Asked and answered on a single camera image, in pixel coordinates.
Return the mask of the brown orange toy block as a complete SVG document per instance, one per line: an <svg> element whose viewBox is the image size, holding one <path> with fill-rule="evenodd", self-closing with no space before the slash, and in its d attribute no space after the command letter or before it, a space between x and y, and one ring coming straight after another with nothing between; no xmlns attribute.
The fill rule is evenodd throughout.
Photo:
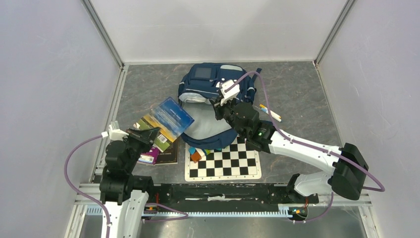
<svg viewBox="0 0 420 238"><path fill-rule="evenodd" d="M202 159L202 156L198 151L195 151L193 154L191 154L190 159L193 163L197 163Z"/></svg>

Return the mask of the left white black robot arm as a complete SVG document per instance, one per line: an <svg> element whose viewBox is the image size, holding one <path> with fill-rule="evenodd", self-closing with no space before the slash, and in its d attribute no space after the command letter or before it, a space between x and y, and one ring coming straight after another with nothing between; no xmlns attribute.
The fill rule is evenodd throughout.
<svg viewBox="0 0 420 238"><path fill-rule="evenodd" d="M156 189L150 176L135 176L133 170L141 154L149 152L158 127L123 131L108 127L110 143L105 149L105 166L99 184L100 204L104 206L104 238L137 238L147 202Z"/></svg>

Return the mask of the light blue toy block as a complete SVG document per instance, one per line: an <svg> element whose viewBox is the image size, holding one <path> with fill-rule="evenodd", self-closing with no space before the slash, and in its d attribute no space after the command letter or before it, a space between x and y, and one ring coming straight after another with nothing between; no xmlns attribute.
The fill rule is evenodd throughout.
<svg viewBox="0 0 420 238"><path fill-rule="evenodd" d="M190 147L190 148L188 149L188 151L189 151L190 155L193 155L193 154L196 152L196 148L194 148L194 147Z"/></svg>

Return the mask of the purple book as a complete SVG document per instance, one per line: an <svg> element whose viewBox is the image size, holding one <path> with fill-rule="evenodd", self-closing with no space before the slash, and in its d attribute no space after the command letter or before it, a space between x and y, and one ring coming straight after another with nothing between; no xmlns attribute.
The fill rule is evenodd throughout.
<svg viewBox="0 0 420 238"><path fill-rule="evenodd" d="M149 152L142 153L137 160L139 164L151 165L154 166L156 164L157 157L160 154L160 150L156 147L152 147Z"/></svg>

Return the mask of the blue landscape cover book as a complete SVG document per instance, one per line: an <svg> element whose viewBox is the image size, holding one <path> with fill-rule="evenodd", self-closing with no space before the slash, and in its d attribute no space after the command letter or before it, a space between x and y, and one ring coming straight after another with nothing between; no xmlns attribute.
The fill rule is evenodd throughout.
<svg viewBox="0 0 420 238"><path fill-rule="evenodd" d="M133 126L138 130L159 128L153 146L164 152L193 122L194 119L178 102L168 97Z"/></svg>

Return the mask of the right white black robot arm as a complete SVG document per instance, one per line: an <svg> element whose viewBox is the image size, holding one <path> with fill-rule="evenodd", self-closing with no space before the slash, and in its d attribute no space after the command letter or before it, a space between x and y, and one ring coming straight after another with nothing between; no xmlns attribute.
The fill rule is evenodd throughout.
<svg viewBox="0 0 420 238"><path fill-rule="evenodd" d="M251 150L284 155L320 169L313 174L293 175L286 188L292 202L316 193L335 192L339 196L358 200L366 180L368 165L358 147L345 143L343 147L328 146L293 137L274 125L260 119L250 103L222 104L211 100L217 120L225 120L245 140Z"/></svg>

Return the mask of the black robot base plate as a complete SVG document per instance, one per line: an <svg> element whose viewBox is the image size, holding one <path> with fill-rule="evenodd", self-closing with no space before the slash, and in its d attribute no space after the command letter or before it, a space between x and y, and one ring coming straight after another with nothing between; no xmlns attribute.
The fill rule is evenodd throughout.
<svg viewBox="0 0 420 238"><path fill-rule="evenodd" d="M274 212L278 205L318 204L278 183L161 183L149 186L147 203L182 212Z"/></svg>

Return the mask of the navy blue backpack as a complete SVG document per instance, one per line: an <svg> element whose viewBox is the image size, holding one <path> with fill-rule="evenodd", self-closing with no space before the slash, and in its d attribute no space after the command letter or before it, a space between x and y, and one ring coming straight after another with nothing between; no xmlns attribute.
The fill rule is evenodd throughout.
<svg viewBox="0 0 420 238"><path fill-rule="evenodd" d="M236 139L237 132L224 120L217 120L210 100L219 96L219 88L229 80L243 80L234 102L253 103L256 75L234 64L205 62L191 67L178 87L178 102L193 118L193 123L181 134L183 141L202 150L222 149Z"/></svg>

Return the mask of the aluminium frame rail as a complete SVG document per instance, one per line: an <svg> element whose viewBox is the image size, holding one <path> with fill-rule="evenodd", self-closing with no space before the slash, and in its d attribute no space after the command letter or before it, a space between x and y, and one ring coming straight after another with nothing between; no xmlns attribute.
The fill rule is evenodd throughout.
<svg viewBox="0 0 420 238"><path fill-rule="evenodd" d="M82 191L90 192L90 196L95 199L99 199L99 186L97 184L83 184L81 187ZM158 192L159 195L164 195L163 198L169 198L167 195L169 192ZM328 194L317 195L317 197L311 196L311 203L308 208L315 207L328 207L331 196ZM212 198L210 202L204 198L182 198L174 202L159 201L159 204L167 206L173 210L184 212L189 217L283 217L292 218L292 215L296 214L299 210L303 210L304 204L294 203L269 203L269 201L262 201L261 199L251 198L251 200L245 200L244 198L232 198L225 199ZM88 213L90 215L100 215L102 208L93 202L92 200L78 194L75 199L76 205L87 205ZM372 206L370 197L368 194L362 194L358 201L352 201L345 199L337 194L334 194L333 202L331 207L370 207ZM164 218L177 218L184 216L179 212L168 210L166 208L151 205L152 210L144 208L142 217L164 217Z"/></svg>

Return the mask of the black hardcover book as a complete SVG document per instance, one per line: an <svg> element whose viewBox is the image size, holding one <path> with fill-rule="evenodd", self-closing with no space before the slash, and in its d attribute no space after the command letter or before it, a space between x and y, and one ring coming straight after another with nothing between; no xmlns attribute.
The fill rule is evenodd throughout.
<svg viewBox="0 0 420 238"><path fill-rule="evenodd" d="M175 140L164 152L160 153L156 159L155 165L171 165L178 163L178 144Z"/></svg>

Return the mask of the yellow tipped white marker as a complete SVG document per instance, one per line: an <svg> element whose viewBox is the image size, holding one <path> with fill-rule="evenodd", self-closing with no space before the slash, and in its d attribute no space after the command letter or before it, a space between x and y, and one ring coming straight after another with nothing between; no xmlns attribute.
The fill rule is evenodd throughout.
<svg viewBox="0 0 420 238"><path fill-rule="evenodd" d="M281 122L281 116L280 116L280 115L278 115L277 113L275 113L275 112L273 112L273 111L269 110L269 109L268 109L266 106L264 106L263 104L260 104L260 105L259 105L259 108L260 108L263 112L265 112L266 114L271 114L271 116L272 116L275 120L277 120L277 121Z"/></svg>

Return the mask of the blue tipped white marker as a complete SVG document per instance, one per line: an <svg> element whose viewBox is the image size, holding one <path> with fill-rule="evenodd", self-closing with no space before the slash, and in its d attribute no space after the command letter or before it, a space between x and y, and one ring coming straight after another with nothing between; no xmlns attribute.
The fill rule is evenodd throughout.
<svg viewBox="0 0 420 238"><path fill-rule="evenodd" d="M266 113L267 115L271 116L274 120L282 122L281 116L271 110L268 110L268 108L260 107L260 110Z"/></svg>

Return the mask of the black and white chessboard mat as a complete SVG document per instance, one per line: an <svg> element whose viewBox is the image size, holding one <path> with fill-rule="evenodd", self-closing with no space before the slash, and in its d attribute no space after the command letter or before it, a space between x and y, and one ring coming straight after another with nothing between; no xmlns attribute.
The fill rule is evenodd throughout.
<svg viewBox="0 0 420 238"><path fill-rule="evenodd" d="M191 161L189 148L186 145L185 181L254 180L262 177L259 153L239 137L223 149L212 150L197 163Z"/></svg>

